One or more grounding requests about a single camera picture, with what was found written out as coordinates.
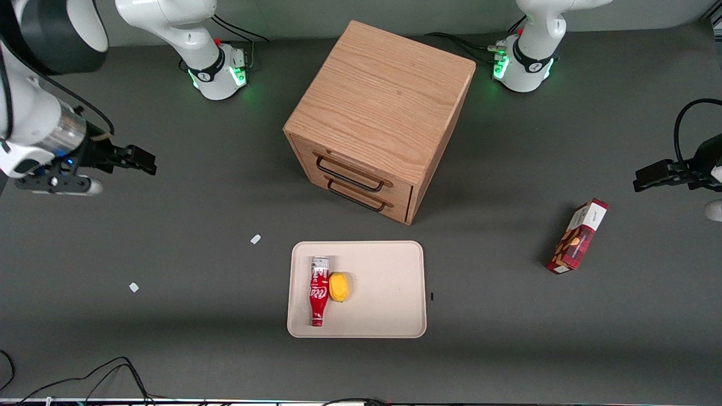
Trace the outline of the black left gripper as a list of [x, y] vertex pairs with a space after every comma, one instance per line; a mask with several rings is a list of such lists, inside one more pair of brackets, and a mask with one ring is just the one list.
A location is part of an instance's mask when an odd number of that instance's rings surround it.
[[714, 176], [714, 170], [720, 168], [721, 135], [718, 134], [702, 142], [691, 159], [683, 159], [679, 146], [679, 136], [675, 135], [675, 154], [683, 169], [677, 173], [677, 162], [659, 160], [635, 172], [633, 187], [635, 192], [644, 192], [654, 187], [673, 187], [686, 184], [689, 190], [706, 188], [720, 192], [721, 183]]

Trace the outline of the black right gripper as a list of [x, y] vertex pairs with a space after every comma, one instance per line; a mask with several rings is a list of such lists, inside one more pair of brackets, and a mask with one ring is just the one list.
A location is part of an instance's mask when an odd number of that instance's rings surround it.
[[113, 173], [115, 169], [133, 169], [156, 175], [155, 155], [135, 145], [116, 147], [111, 134], [89, 130], [82, 144], [71, 154], [71, 173], [83, 167]]

